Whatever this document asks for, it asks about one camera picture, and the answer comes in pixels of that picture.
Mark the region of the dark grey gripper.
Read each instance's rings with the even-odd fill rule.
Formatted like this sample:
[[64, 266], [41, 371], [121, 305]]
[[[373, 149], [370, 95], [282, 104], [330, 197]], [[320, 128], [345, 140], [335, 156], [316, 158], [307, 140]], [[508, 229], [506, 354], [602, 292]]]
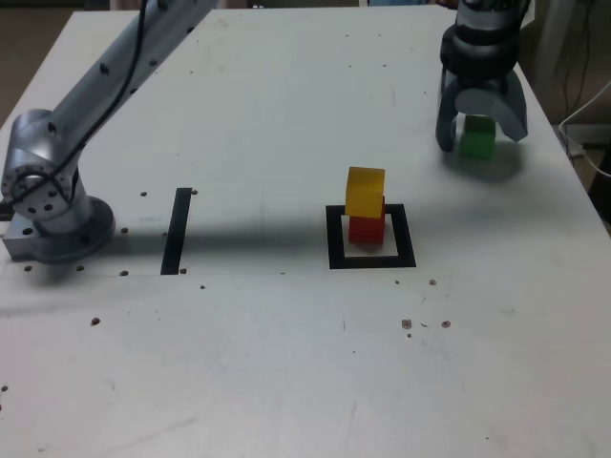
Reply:
[[525, 96], [514, 71], [486, 78], [478, 73], [454, 73], [444, 67], [435, 122], [435, 139], [442, 152], [454, 148], [458, 112], [491, 118], [512, 141], [528, 135]]

